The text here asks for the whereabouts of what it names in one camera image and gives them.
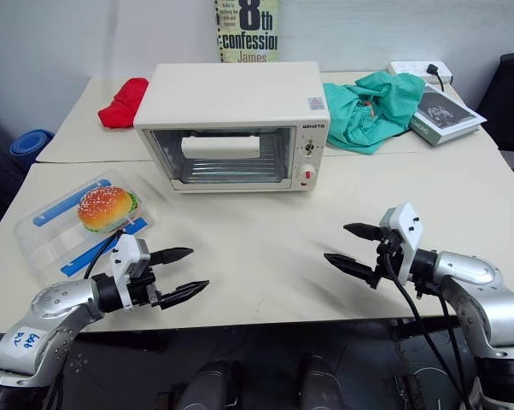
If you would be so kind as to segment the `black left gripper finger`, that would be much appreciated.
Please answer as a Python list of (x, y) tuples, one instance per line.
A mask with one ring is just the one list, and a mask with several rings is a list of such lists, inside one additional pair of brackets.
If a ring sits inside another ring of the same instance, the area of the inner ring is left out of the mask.
[(158, 305), (162, 310), (171, 308), (180, 303), (188, 301), (198, 293), (202, 292), (208, 285), (208, 280), (195, 281), (180, 285), (173, 292), (160, 295), (158, 299)]
[(166, 265), (179, 261), (194, 252), (191, 248), (174, 247), (152, 252), (149, 257), (149, 265)]

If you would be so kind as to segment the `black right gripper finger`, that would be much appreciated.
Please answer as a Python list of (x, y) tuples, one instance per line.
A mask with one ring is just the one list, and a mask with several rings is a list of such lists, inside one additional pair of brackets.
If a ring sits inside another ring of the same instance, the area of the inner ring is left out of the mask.
[(343, 226), (343, 229), (354, 234), (356, 237), (369, 241), (381, 242), (383, 240), (383, 232), (380, 227), (365, 223), (350, 223)]
[(364, 280), (368, 285), (377, 285), (377, 275), (370, 266), (363, 265), (354, 258), (341, 254), (325, 253), (324, 258), (340, 271)]

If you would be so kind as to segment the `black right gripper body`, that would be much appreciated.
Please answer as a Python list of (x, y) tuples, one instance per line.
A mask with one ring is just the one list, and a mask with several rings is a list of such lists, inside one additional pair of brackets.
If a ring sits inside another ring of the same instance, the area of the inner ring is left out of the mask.
[(371, 274), (372, 289), (376, 289), (382, 278), (392, 280), (396, 285), (400, 284), (399, 272), (403, 260), (401, 249), (401, 236), (397, 232), (375, 232), (374, 240), (379, 242), (377, 246), (377, 264)]

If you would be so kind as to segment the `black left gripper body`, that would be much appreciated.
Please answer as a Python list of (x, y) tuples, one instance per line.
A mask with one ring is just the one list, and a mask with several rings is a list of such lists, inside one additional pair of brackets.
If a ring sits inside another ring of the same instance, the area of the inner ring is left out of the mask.
[(156, 289), (155, 280), (152, 269), (145, 269), (139, 277), (129, 280), (127, 289), (134, 306), (149, 304), (151, 307), (156, 307), (159, 305), (161, 293)]

